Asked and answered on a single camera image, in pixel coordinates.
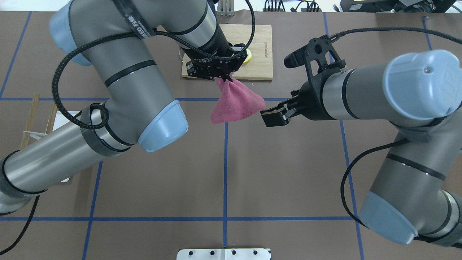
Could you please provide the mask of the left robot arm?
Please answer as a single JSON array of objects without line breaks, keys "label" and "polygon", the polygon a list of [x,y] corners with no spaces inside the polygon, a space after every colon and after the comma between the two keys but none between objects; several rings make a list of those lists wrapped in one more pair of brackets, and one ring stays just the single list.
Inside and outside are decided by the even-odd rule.
[{"label": "left robot arm", "polygon": [[[52,96],[69,122],[1,160],[1,215],[13,213],[51,186],[139,144],[147,152],[179,139],[188,122],[145,39],[166,36],[190,58],[192,77],[231,80],[248,44],[228,42],[214,0],[71,0],[49,22],[66,56],[52,78]],[[70,61],[98,72],[109,100],[72,116],[58,84]]]}]

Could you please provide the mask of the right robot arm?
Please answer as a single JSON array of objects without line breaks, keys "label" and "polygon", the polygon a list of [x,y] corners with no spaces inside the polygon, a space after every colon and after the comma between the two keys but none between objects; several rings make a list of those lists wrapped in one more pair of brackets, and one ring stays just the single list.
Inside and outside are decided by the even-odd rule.
[{"label": "right robot arm", "polygon": [[413,240],[461,247],[461,197],[442,185],[461,152],[461,67],[449,51],[409,53],[341,71],[332,64],[292,97],[261,111],[267,127],[292,117],[387,120],[396,139],[356,220],[401,245]]}]

